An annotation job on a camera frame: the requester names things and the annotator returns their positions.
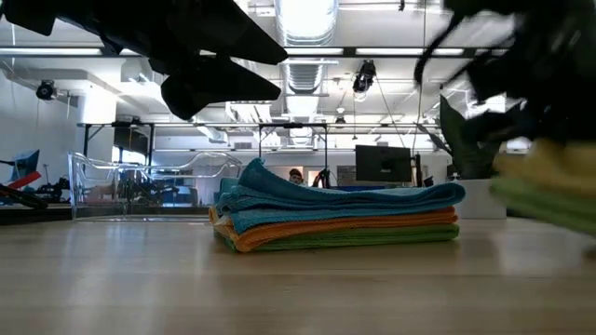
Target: red object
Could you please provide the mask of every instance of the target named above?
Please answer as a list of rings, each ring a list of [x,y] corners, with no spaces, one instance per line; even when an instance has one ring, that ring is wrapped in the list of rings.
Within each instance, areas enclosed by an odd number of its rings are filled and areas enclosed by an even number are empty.
[[[21,187],[29,185],[30,183],[32,183],[34,181],[37,181],[40,178],[41,178],[41,174],[39,172],[37,172],[37,171],[32,172],[17,181],[11,182],[9,185],[7,185],[7,187],[10,187],[13,190],[17,190],[17,189],[20,189]]]

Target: yellow towel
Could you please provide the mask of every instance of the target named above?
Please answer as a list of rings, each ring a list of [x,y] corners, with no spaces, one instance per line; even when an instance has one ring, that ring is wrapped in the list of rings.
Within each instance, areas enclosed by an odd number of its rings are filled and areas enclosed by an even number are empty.
[[[596,144],[566,146],[540,139],[526,156],[500,154],[494,167],[502,177],[519,178],[564,194],[596,196]]]
[[[288,221],[264,224],[237,234],[232,220],[221,218],[215,208],[210,208],[210,221],[220,234],[229,237],[241,252],[251,251],[267,242],[283,237],[302,234],[324,233],[350,228],[396,228],[423,225],[453,224],[457,221],[453,207],[426,213],[396,215],[385,217],[340,218],[321,221]]]

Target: computer monitor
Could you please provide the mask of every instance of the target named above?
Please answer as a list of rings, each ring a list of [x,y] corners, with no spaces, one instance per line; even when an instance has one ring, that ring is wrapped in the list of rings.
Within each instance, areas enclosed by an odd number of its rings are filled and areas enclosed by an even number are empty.
[[[12,161],[15,162],[15,165],[12,168],[10,181],[17,181],[37,171],[39,150],[31,150],[25,153],[17,154],[12,158]]]
[[[410,149],[357,145],[356,180],[412,182]]]

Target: desk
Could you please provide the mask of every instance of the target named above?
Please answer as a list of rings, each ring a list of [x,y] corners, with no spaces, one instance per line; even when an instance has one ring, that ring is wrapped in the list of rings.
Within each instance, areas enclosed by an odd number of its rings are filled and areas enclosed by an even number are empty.
[[[234,254],[192,222],[0,227],[5,334],[596,334],[596,240],[524,220],[454,242]]]

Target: stack of towels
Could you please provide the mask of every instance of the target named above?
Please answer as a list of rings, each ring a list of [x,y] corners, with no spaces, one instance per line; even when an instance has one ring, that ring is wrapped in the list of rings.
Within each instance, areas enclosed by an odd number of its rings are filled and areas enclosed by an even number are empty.
[[[285,181],[253,160],[224,179],[210,209],[216,234],[240,252],[447,241],[459,227],[453,205],[464,189],[434,187],[343,192]]]
[[[494,196],[521,214],[596,235],[596,145],[538,140],[526,156],[501,154]]]

